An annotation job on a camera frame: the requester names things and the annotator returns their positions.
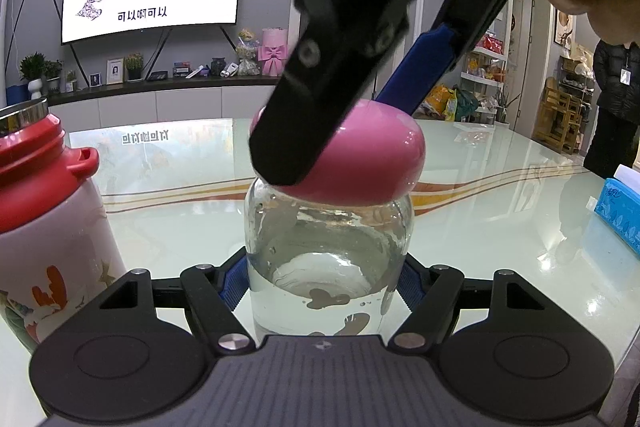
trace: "blue tissue box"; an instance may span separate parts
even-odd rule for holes
[[[640,196],[616,179],[605,181],[595,208],[607,223],[640,255]]]

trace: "stainless steel bottle rim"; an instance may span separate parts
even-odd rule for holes
[[[46,98],[27,100],[0,109],[0,137],[20,131],[49,114]]]

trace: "picture frame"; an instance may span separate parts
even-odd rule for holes
[[[94,73],[89,75],[89,87],[98,87],[102,84],[102,75]]]
[[[574,41],[575,15],[567,15],[556,9],[556,22],[554,25],[554,42],[571,52]]]
[[[124,80],[124,58],[107,60],[107,84],[121,84]]]

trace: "glass table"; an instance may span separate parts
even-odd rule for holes
[[[640,325],[640,260],[588,209],[603,180],[501,126],[418,123],[427,153],[412,192],[411,254],[467,277],[516,270],[596,335],[619,366]],[[195,264],[220,265],[244,245],[242,204],[255,176],[249,124],[154,123],[67,137],[100,153],[94,181],[127,269],[177,277]],[[396,295],[385,340],[407,314]],[[254,333],[248,295],[236,315]],[[181,311],[158,316],[187,328]],[[485,316],[464,312],[458,327]],[[29,355],[1,321],[0,353],[0,427],[37,425],[44,415],[28,381]]]

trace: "glass jar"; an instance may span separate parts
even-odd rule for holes
[[[408,194],[332,206],[293,198],[258,178],[244,211],[258,341],[271,333],[378,333],[412,232]]]

